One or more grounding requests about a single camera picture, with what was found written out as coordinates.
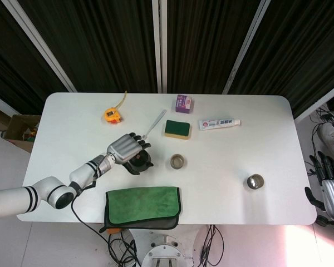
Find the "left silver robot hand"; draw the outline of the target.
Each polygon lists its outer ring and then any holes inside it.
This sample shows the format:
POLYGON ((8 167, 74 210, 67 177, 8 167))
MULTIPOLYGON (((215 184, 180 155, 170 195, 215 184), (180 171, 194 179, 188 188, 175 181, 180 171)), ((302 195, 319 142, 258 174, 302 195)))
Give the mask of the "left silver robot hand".
POLYGON ((140 135, 128 133, 111 143, 107 148, 107 153, 115 158, 115 164, 122 165, 132 175, 140 175, 154 164, 151 156, 146 152, 150 143, 142 140, 140 135))

